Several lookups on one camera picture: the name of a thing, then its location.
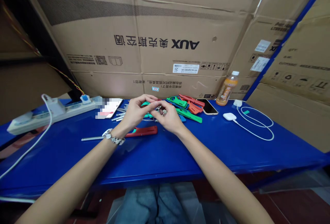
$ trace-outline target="plastic bottle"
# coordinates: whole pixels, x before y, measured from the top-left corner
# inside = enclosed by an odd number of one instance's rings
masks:
[[[224,83],[222,84],[220,93],[217,97],[216,103],[218,105],[225,106],[229,100],[229,96],[233,89],[236,87],[238,83],[238,71],[233,71],[227,79],[224,80]]]

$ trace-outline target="orange wire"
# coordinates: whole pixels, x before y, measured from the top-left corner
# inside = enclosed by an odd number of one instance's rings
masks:
[[[7,10],[7,7],[5,5],[5,3],[2,1],[2,8],[4,10],[4,12],[6,13],[6,15],[8,16],[8,18],[10,19],[10,24],[12,26],[12,28],[19,34],[19,37],[33,50],[33,52],[37,55],[37,56],[41,56],[40,52],[38,51],[37,48],[33,47],[28,41],[26,41],[26,39],[23,37],[23,34],[18,30],[18,28],[15,26],[14,24],[14,19],[11,17],[10,13]]]
[[[50,64],[48,64],[48,65],[51,66],[53,69],[57,70],[58,72],[60,72],[60,73],[61,73],[62,75],[64,75],[66,78],[68,78],[68,80],[71,81],[73,85],[75,85],[75,87],[81,92],[81,94],[82,94],[82,95],[85,95],[84,91],[82,91],[81,88],[78,87],[78,86],[73,82],[73,80],[71,80],[69,77],[67,77],[66,74],[64,74],[64,73],[63,73],[62,71],[60,71],[59,69],[53,67],[52,65],[50,65]]]

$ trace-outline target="smartphone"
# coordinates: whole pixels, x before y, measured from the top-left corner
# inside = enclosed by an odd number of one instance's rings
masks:
[[[203,108],[203,112],[206,115],[217,115],[218,111],[211,105],[211,103],[207,99],[197,99],[205,104]]]
[[[97,112],[95,119],[110,119],[120,106],[123,99],[112,98],[102,99],[102,102],[98,103],[100,110]]]

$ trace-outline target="jeans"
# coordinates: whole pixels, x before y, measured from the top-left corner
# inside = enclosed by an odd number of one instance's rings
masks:
[[[188,224],[170,184],[127,189],[115,224]]]

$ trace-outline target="watch strap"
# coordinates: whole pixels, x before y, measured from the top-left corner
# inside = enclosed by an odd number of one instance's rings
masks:
[[[113,129],[107,129],[104,133],[103,133],[103,135],[102,135],[102,137],[103,138],[106,138],[106,139],[110,139],[114,144],[117,144],[117,145],[122,145],[124,142],[125,142],[125,138],[123,138],[123,139],[120,139],[120,138],[117,138],[117,137],[113,137],[112,135],[111,135],[111,131],[112,131]]]

